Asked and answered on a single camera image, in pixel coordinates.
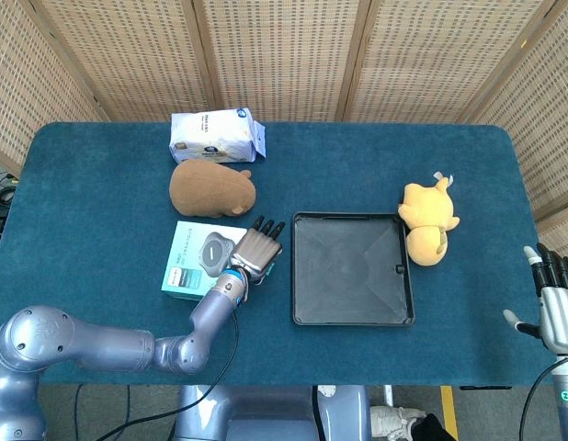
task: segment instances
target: black tray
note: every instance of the black tray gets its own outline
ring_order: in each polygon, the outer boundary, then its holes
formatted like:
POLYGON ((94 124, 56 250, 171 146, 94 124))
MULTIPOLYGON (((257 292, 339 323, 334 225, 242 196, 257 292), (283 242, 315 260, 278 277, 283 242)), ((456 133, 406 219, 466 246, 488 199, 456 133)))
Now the black tray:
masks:
POLYGON ((396 214, 297 213, 292 231, 294 322, 413 323, 404 230, 396 214))

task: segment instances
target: yellow tape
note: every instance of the yellow tape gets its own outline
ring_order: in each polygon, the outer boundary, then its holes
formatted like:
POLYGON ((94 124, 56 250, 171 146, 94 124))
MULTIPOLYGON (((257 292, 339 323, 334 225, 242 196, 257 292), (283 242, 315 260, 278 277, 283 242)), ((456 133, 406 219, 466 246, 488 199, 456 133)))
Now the yellow tape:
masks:
POLYGON ((448 433, 458 441, 458 425, 456 424, 456 408, 453 405, 453 392, 451 386, 441 386, 441 405, 443 407, 443 421, 448 433))

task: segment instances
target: stuffed animal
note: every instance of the stuffed animal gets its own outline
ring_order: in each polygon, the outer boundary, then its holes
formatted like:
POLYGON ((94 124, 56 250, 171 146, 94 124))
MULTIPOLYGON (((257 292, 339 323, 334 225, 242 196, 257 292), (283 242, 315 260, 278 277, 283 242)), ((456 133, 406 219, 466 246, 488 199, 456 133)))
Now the stuffed animal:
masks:
POLYGON ((256 203, 251 172, 188 159, 176 167, 170 180, 170 198, 184 216, 240 216, 256 203))
POLYGON ((404 188, 404 201, 398 207, 411 232, 406 236, 406 249, 411 259, 421 266, 438 263, 448 250, 446 232, 460 223, 453 216, 453 203, 448 196, 451 179, 436 173, 434 187, 409 184, 404 188))

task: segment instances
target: product box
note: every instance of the product box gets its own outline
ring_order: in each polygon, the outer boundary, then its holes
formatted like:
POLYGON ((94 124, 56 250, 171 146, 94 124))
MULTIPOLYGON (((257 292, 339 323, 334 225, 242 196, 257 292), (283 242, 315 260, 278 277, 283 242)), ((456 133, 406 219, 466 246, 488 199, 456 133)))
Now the product box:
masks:
POLYGON ((266 157, 264 126, 247 107, 172 114, 170 153, 177 163, 206 159, 214 163, 252 163, 266 157))
POLYGON ((179 299, 202 299, 228 265, 245 232, 245 228, 179 221, 162 291, 179 299))

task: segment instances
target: sneaker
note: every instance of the sneaker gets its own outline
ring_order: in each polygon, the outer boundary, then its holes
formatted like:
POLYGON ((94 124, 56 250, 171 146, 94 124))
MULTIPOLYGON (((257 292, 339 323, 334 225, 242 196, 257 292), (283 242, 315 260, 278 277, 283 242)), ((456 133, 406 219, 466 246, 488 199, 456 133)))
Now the sneaker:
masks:
POLYGON ((417 418, 425 418, 426 413, 417 409, 374 406, 369 408, 369 417, 372 436, 386 436, 388 441, 413 441, 411 428, 417 418))

